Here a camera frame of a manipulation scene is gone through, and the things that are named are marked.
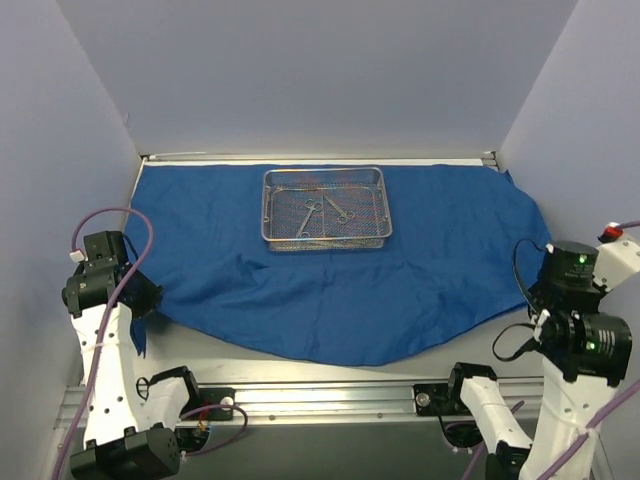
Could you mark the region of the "aluminium front frame rail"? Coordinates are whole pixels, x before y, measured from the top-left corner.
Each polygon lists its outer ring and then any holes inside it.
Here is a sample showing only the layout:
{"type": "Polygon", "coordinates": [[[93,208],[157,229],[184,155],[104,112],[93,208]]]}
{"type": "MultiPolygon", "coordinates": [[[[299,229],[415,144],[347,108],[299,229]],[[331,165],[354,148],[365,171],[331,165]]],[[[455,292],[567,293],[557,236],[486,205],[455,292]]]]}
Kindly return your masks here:
{"type": "MultiPolygon", "coordinates": [[[[541,377],[500,378],[499,389],[509,406],[524,405],[516,412],[519,420],[537,418],[541,404],[541,377]]],[[[432,406],[440,394],[415,393],[414,386],[444,389],[445,380],[385,380],[316,383],[237,383],[228,385],[235,391],[234,401],[249,416],[249,425],[315,425],[359,423],[408,423],[436,421],[439,411],[445,422],[464,421],[471,417],[462,407],[432,406]]],[[[83,389],[69,387],[64,393],[54,428],[70,425],[83,389]]]]}

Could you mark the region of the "blue surgical wrap cloth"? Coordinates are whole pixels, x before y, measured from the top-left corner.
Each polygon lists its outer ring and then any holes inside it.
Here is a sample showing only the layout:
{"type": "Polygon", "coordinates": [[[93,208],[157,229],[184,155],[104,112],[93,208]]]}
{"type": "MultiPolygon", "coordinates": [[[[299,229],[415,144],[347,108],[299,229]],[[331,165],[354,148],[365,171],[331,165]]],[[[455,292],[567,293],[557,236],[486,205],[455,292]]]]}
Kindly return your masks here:
{"type": "Polygon", "coordinates": [[[277,356],[381,366],[520,307],[549,230],[486,167],[387,167],[392,233],[365,251],[275,253],[261,234],[265,168],[147,167],[127,235],[175,323],[277,356]]]}

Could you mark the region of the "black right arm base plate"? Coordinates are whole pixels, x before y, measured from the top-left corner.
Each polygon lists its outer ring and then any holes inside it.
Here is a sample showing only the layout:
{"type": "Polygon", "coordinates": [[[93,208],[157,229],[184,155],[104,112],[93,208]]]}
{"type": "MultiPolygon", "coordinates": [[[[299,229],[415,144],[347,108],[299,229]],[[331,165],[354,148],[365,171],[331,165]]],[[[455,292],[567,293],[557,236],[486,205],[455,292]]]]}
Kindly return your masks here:
{"type": "Polygon", "coordinates": [[[412,386],[414,410],[419,417],[468,415],[460,389],[447,383],[417,383],[412,386]]]}

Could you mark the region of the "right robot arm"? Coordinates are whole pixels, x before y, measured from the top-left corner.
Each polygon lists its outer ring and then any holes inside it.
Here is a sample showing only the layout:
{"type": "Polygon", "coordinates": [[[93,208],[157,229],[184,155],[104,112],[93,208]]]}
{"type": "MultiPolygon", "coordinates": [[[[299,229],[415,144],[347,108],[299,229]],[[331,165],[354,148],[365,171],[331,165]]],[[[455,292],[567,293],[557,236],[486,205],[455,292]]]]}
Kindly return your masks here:
{"type": "Polygon", "coordinates": [[[600,425],[638,392],[626,377],[632,333],[627,322],[600,311],[601,300],[639,272],[639,242],[623,224],[608,225],[599,246],[550,242],[536,282],[521,290],[531,337],[514,353],[542,359],[543,393],[529,437],[504,400],[494,370],[458,363],[444,388],[455,412],[469,411],[487,451],[487,479],[587,479],[600,425]]]}

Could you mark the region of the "aluminium back rail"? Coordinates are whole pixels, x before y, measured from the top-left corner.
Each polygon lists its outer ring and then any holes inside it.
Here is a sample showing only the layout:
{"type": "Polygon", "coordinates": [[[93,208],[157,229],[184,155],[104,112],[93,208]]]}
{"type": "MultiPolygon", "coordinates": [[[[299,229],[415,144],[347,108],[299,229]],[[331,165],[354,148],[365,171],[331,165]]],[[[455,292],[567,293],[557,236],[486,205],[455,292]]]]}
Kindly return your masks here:
{"type": "Polygon", "coordinates": [[[147,161],[267,161],[282,162],[293,161],[333,161],[333,160],[443,160],[462,161],[485,161],[494,160],[492,152],[485,152],[480,156],[428,156],[428,155],[385,155],[385,154],[345,154],[345,153],[209,153],[209,152],[175,152],[175,153],[155,153],[144,154],[143,159],[147,161]]]}

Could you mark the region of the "steel surgical scissors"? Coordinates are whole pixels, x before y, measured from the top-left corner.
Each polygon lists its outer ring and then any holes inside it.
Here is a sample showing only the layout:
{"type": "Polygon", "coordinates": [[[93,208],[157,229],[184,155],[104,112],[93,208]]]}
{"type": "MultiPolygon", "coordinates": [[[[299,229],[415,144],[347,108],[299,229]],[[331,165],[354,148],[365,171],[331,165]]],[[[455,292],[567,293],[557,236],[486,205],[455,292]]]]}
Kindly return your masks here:
{"type": "Polygon", "coordinates": [[[338,223],[339,224],[344,225],[344,224],[348,223],[351,219],[354,218],[354,213],[353,212],[344,210],[330,196],[324,195],[324,199],[337,212],[337,214],[338,214],[338,223]]]}

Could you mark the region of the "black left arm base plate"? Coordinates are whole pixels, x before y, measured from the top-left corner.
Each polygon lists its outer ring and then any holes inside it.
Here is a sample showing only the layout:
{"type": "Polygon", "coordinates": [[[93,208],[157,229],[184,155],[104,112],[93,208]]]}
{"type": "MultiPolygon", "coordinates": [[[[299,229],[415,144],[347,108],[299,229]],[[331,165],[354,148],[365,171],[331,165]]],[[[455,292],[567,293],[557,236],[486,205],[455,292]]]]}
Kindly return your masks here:
{"type": "Polygon", "coordinates": [[[235,403],[236,390],[232,387],[207,387],[200,390],[200,404],[197,408],[207,405],[219,405],[219,408],[200,411],[189,417],[199,422],[224,422],[233,419],[233,410],[228,405],[235,403]]]}

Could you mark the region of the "steel wire mesh tray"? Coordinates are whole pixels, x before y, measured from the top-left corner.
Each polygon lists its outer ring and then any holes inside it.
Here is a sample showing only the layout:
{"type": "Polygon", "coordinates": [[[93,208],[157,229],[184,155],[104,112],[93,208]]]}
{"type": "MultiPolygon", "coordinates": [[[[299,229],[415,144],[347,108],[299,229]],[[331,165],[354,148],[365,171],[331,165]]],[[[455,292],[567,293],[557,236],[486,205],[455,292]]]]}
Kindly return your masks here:
{"type": "Polygon", "coordinates": [[[261,235],[272,251],[375,249],[392,233],[384,176],[377,167],[274,169],[263,177],[261,235]],[[354,218],[339,224],[324,195],[354,218]],[[309,222],[310,237],[297,238],[309,199],[322,201],[323,210],[309,222]]]}

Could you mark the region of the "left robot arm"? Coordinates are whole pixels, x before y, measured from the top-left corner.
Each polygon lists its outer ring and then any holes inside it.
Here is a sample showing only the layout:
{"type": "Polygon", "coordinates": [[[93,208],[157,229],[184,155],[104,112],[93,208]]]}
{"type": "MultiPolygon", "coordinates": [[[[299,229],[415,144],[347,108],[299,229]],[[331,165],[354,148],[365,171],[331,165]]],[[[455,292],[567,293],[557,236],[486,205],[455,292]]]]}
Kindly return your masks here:
{"type": "Polygon", "coordinates": [[[88,393],[83,446],[69,457],[75,479],[164,479],[178,473],[181,453],[175,429],[202,405],[193,373],[185,366],[148,381],[134,375],[145,352],[135,326],[157,311],[161,287],[131,269],[125,238],[103,231],[84,238],[86,257],[63,290],[76,332],[88,393]]]}

